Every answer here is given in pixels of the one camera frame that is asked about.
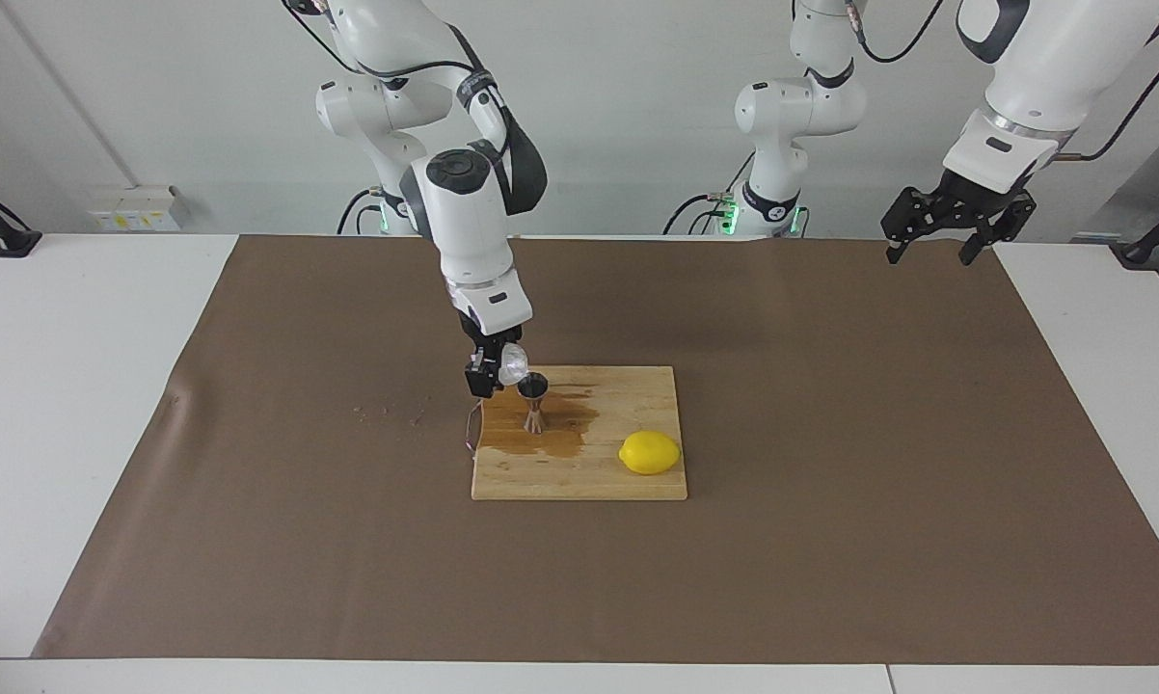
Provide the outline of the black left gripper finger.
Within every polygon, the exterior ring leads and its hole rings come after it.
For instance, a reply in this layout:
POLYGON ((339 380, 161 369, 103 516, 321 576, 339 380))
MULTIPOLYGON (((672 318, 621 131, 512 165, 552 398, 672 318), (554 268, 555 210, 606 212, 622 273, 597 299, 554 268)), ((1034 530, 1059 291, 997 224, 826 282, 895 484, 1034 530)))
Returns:
POLYGON ((902 190, 880 220, 888 241, 885 256, 889 263, 901 263, 907 246, 914 241, 918 227, 918 190, 902 190))
POLYGON ((978 217, 974 233, 967 238, 967 241, 961 246, 961 251, 958 251, 961 264, 965 266, 972 265, 978 255, 981 255, 981 251, 997 243, 999 240, 998 222, 993 222, 989 217, 978 217))

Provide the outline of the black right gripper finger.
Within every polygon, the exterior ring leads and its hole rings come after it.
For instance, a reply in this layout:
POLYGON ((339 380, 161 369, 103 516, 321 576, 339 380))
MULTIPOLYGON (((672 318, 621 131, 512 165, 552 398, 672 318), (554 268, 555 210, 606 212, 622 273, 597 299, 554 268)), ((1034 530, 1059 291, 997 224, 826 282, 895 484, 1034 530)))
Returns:
POLYGON ((465 379, 474 399, 493 399, 501 390, 500 360, 474 352, 465 367, 465 379))

